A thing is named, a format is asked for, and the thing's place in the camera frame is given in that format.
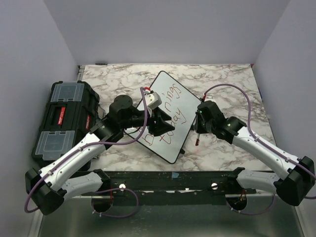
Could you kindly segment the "white marker pen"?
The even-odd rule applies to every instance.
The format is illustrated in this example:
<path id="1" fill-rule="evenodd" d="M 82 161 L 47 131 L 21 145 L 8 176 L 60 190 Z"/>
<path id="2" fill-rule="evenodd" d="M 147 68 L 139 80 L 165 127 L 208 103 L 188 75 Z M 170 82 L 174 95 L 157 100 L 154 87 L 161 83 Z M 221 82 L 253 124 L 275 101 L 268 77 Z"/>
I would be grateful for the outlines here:
<path id="1" fill-rule="evenodd" d="M 196 139 L 195 146 L 198 146 L 198 145 L 199 145 L 199 138 L 200 138 L 200 134 L 198 133 L 198 134 L 197 134 L 197 139 Z"/>

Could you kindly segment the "black framed whiteboard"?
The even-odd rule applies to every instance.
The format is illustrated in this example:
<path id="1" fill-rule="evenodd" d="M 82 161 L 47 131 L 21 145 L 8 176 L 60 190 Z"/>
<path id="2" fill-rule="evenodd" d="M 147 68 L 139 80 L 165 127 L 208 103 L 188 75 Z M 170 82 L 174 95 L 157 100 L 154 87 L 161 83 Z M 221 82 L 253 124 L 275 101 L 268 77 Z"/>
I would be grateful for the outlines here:
<path id="1" fill-rule="evenodd" d="M 159 108 L 171 116 L 168 123 L 175 129 L 158 137 L 146 130 L 138 142 L 173 164 L 189 135 L 200 100 L 165 71 L 159 72 L 150 89 L 161 97 Z"/>

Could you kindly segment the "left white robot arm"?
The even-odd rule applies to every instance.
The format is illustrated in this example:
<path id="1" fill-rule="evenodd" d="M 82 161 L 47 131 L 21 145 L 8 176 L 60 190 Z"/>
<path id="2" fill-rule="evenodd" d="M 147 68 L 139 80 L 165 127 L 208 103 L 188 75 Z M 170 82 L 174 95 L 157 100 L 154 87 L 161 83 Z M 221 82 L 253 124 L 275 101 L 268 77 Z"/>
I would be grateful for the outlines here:
<path id="1" fill-rule="evenodd" d="M 28 209 L 29 201 L 35 203 L 35 210 L 48 215 L 68 198 L 85 193 L 106 194 L 110 179 L 103 171 L 95 170 L 76 178 L 73 175 L 84 164 L 113 145 L 124 146 L 136 142 L 145 131 L 157 137 L 175 129 L 168 124 L 171 117 L 159 108 L 160 96 L 153 91 L 145 94 L 142 89 L 141 92 L 144 106 L 142 111 L 133 106 L 130 96 L 117 96 L 109 106 L 106 116 L 73 148 L 52 164 L 40 170 L 32 168 L 26 172 L 26 213 L 31 213 Z"/>

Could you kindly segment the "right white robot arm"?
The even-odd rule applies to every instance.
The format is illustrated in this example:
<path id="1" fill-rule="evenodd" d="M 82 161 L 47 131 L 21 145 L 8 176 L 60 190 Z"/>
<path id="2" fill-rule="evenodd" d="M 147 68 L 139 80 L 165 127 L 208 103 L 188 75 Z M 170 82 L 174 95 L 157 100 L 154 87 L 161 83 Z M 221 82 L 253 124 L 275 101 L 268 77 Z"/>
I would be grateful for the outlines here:
<path id="1" fill-rule="evenodd" d="M 262 190 L 278 195 L 289 205 L 299 206 L 316 183 L 311 158 L 299 158 L 260 138 L 240 119 L 226 118 L 213 101 L 198 105 L 194 129 L 198 134 L 211 133 L 247 151 L 272 170 L 267 173 L 241 168 L 227 181 L 228 190 L 234 194 L 243 189 Z"/>

